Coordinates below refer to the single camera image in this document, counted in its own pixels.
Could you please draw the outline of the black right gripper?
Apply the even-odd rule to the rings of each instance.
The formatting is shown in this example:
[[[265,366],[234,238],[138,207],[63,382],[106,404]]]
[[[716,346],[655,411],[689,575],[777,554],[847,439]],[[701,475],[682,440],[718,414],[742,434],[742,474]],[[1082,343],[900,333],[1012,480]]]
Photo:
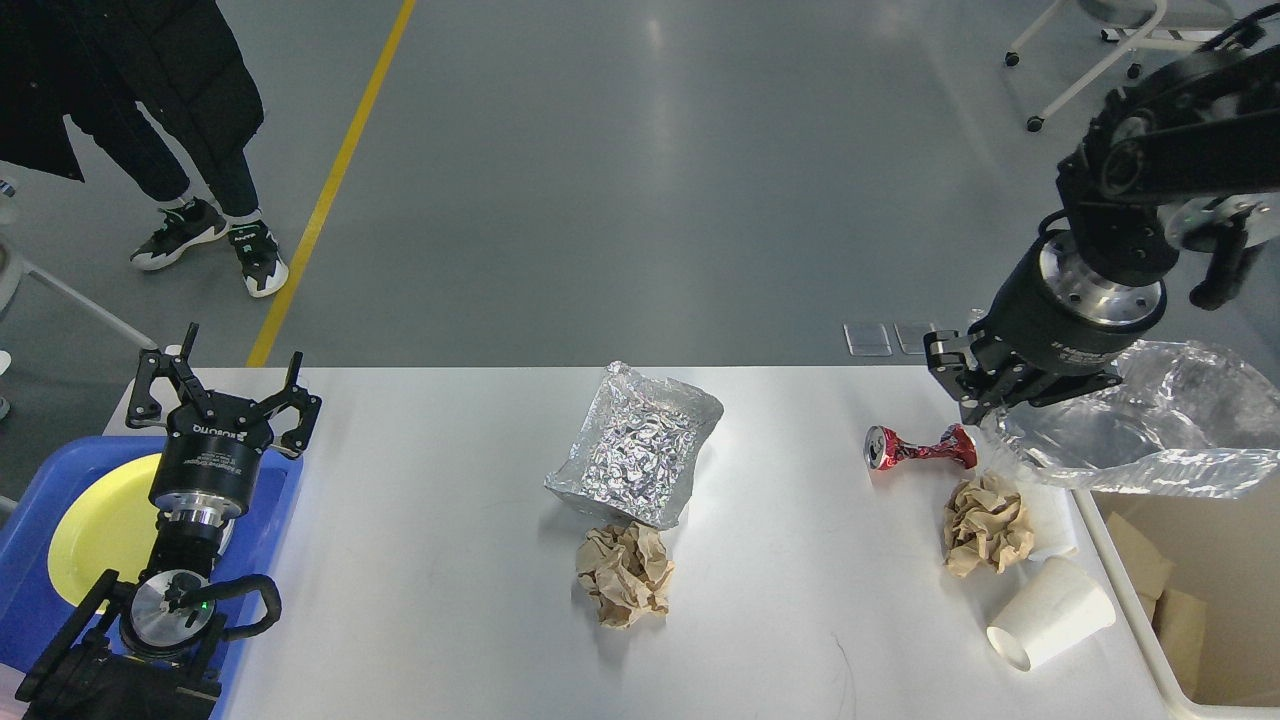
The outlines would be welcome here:
[[[1166,284],[1130,287],[1087,265],[1070,231],[1037,240],[965,332],[924,334],[932,377],[978,427],[1001,407],[1043,407],[1123,383],[1111,361],[1164,316]]]

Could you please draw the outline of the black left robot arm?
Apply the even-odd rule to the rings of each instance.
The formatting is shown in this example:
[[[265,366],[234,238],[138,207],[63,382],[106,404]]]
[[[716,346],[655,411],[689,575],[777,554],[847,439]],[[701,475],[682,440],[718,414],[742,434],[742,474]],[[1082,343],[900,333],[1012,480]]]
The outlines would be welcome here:
[[[282,616],[262,573],[216,579],[251,509],[270,450],[298,459],[323,401],[300,383],[294,352],[264,400],[206,389],[189,365],[198,325],[170,352],[145,348],[125,424],[166,432],[148,501],[157,537],[133,582],[105,570],[15,689],[28,719],[209,719],[221,694],[216,651]]]

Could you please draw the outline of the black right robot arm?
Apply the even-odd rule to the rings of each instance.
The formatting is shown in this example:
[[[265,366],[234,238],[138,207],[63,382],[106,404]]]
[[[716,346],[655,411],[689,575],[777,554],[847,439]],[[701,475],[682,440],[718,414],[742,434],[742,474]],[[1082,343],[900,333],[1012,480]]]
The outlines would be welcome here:
[[[1120,355],[1164,316],[1183,249],[1211,256],[1190,301],[1235,299],[1277,191],[1277,49],[1253,53],[1268,4],[1137,85],[1114,90],[1057,167],[1061,206],[1038,225],[966,333],[928,333],[932,377],[975,427],[1120,384]]]

